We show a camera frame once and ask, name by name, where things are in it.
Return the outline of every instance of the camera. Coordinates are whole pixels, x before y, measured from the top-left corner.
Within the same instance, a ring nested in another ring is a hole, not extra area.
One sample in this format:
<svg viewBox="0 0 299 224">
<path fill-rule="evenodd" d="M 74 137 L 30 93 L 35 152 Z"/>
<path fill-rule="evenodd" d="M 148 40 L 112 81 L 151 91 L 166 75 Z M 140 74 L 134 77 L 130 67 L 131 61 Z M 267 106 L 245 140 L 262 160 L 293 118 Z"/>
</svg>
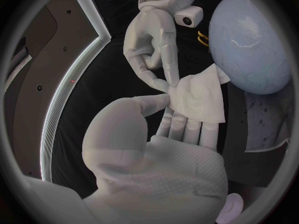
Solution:
<svg viewBox="0 0 299 224">
<path fill-rule="evenodd" d="M 203 9 L 198 6 L 190 6 L 177 12 L 174 19 L 178 25 L 192 28 L 197 27 L 203 19 Z"/>
</svg>

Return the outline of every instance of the black cloth surface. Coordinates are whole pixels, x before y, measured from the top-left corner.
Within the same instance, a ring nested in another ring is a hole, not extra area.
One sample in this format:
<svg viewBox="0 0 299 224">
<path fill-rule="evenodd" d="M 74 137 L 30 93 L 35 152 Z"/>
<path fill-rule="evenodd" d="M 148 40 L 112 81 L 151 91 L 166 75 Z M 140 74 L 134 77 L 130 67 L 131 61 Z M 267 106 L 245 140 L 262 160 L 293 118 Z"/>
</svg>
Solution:
<svg viewBox="0 0 299 224">
<path fill-rule="evenodd" d="M 133 72 L 123 55 L 124 37 L 130 22 L 138 14 L 138 0 L 94 0 L 113 37 L 77 82 L 61 115 L 52 152 L 52 181 L 75 190 L 82 198 L 96 191 L 94 174 L 82 159 L 82 142 L 95 115 L 111 102 L 134 96 L 157 95 Z M 180 77 L 202 72 L 213 64 L 207 47 L 197 40 L 200 30 L 208 34 L 208 24 L 221 0 L 196 0 L 204 20 L 197 28 L 177 26 Z M 162 79 L 163 69 L 154 71 Z M 155 135 L 163 111 L 147 117 L 148 140 Z M 226 124 L 220 125 L 219 147 L 224 145 Z"/>
</svg>

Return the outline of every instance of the curved light strip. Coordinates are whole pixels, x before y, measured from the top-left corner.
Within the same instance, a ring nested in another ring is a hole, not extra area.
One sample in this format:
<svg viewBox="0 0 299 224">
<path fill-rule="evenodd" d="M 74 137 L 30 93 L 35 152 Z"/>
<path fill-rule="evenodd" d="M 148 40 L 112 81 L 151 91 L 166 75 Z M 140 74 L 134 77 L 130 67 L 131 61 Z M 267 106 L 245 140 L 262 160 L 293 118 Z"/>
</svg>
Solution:
<svg viewBox="0 0 299 224">
<path fill-rule="evenodd" d="M 76 59 L 60 82 L 48 108 L 40 145 L 40 169 L 43 181 L 52 182 L 52 148 L 61 113 L 77 81 L 102 51 L 104 44 L 98 37 Z"/>
</svg>

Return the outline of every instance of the blue balloon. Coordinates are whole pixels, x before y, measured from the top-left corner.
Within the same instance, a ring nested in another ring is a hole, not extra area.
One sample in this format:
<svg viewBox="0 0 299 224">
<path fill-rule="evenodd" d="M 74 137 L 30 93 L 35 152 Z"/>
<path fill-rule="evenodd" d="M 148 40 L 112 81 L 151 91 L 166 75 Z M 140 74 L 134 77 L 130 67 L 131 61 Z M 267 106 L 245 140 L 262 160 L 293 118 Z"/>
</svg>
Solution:
<svg viewBox="0 0 299 224">
<path fill-rule="evenodd" d="M 212 57 L 240 89 L 259 95 L 281 90 L 291 79 L 282 44 L 250 0 L 223 0 L 209 26 Z"/>
</svg>

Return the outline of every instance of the yellow object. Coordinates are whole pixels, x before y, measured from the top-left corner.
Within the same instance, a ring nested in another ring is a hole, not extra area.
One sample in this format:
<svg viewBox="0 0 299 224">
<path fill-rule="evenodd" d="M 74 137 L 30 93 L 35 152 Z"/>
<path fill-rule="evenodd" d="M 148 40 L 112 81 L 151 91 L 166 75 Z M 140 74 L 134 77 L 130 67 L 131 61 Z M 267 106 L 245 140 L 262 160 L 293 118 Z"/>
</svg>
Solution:
<svg viewBox="0 0 299 224">
<path fill-rule="evenodd" d="M 207 41 L 209 40 L 209 38 L 208 38 L 207 36 L 201 34 L 200 31 L 198 32 L 198 35 L 199 35 L 199 37 L 197 38 L 198 41 L 199 41 L 201 44 L 205 45 L 206 47 L 209 47 L 209 44 L 207 44 L 207 43 L 205 43 L 203 40 L 201 40 L 201 37 L 203 37 L 203 38 L 206 39 Z"/>
</svg>

